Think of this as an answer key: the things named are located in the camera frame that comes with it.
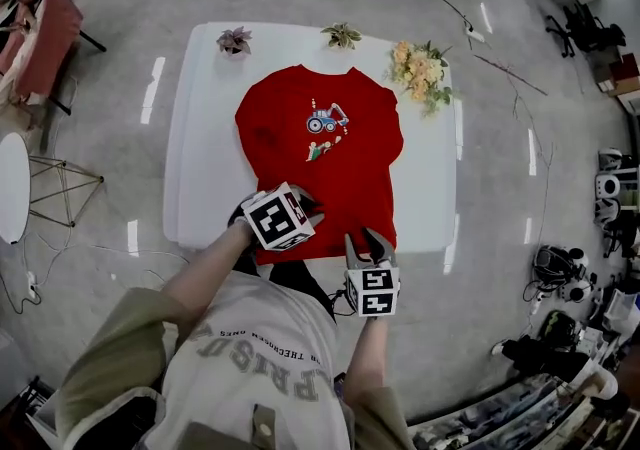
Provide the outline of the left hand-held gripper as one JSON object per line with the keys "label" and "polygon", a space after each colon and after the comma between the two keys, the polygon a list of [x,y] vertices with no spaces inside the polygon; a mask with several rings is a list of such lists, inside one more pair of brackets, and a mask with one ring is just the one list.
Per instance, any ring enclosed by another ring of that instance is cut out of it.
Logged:
{"label": "left hand-held gripper", "polygon": [[308,192],[283,182],[246,197],[232,212],[228,225],[242,219],[263,250],[286,251],[315,235],[314,228],[325,218],[320,211],[321,204]]}

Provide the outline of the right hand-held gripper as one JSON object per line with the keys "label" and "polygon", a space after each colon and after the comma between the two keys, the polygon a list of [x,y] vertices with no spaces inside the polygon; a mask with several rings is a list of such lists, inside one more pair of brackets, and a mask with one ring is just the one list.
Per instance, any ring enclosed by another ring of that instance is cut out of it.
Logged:
{"label": "right hand-held gripper", "polygon": [[371,228],[363,228],[362,234],[369,246],[369,255],[374,265],[362,268],[362,260],[352,238],[346,234],[347,301],[362,318],[393,316],[401,287],[395,250],[383,235]]}

